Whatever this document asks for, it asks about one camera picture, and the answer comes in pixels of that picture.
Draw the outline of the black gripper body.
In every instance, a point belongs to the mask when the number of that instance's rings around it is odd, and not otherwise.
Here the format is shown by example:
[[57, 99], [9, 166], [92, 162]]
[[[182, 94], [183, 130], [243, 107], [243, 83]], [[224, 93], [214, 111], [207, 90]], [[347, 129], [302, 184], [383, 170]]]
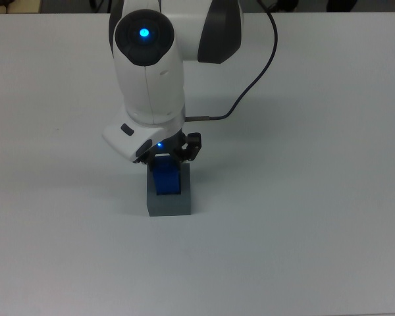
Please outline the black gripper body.
[[166, 138], [157, 142], [149, 150], [149, 159], [151, 161], [186, 161], [188, 156], [186, 154], [186, 136], [180, 130], [170, 138]]

